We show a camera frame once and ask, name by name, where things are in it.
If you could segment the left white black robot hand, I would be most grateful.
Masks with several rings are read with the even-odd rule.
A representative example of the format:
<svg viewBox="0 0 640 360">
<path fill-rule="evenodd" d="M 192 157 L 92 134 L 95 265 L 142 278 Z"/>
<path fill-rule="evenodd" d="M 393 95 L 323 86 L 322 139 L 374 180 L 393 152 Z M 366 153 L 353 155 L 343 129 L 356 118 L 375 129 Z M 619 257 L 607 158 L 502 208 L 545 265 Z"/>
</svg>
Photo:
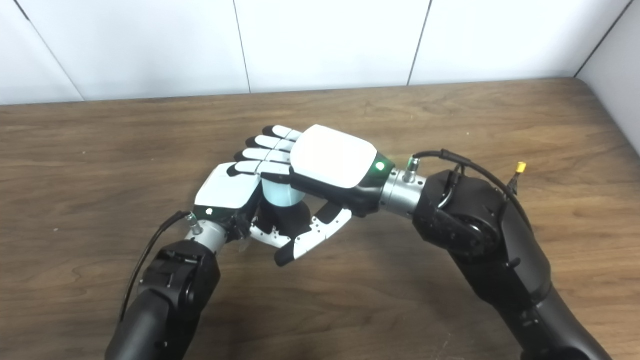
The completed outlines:
<svg viewBox="0 0 640 360">
<path fill-rule="evenodd" d="M 224 245 L 255 239 L 281 248 L 302 232 L 309 208 L 289 184 L 260 175 L 229 175 L 234 162 L 218 165 L 199 189 L 186 240 L 219 255 Z"/>
</svg>

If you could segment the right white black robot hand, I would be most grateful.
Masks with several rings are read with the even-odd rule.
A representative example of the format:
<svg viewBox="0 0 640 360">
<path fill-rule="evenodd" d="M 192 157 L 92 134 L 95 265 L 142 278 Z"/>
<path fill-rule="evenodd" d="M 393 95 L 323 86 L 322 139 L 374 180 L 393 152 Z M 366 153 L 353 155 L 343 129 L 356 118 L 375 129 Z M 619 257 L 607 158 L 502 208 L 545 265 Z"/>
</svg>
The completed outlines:
<svg viewBox="0 0 640 360">
<path fill-rule="evenodd" d="M 380 210 L 383 189 L 395 164 L 359 137 L 315 124 L 303 132 L 282 125 L 247 139 L 230 176 L 259 175 L 289 184 L 302 194 L 309 219 L 301 232 L 276 248 L 279 267 L 300 259 L 333 237 L 353 217 Z"/>
</svg>

